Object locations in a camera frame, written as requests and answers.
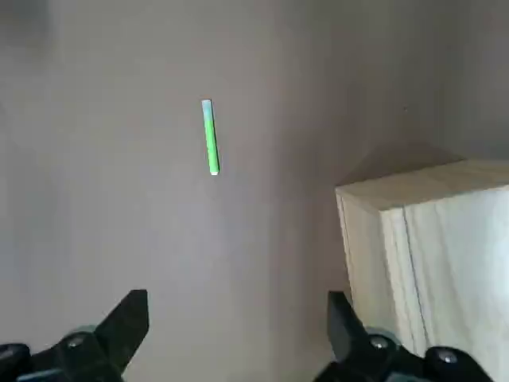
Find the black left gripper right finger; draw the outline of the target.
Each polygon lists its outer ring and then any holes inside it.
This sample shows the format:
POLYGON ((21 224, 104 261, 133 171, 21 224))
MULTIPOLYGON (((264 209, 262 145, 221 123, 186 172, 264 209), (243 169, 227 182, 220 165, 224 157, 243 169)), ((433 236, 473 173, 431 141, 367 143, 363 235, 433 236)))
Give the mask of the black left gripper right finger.
POLYGON ((345 293, 330 291, 327 331, 334 360, 315 381, 490 381, 468 353, 434 346, 420 357, 387 331, 370 333, 345 293))

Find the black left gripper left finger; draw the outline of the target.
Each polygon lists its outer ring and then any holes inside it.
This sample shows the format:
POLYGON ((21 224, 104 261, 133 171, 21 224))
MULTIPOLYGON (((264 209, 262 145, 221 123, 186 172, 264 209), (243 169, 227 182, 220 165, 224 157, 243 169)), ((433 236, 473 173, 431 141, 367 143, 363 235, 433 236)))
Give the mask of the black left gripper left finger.
POLYGON ((22 343, 2 344, 1 380, 123 381, 149 327, 148 291, 131 290, 98 325, 39 353, 22 343))

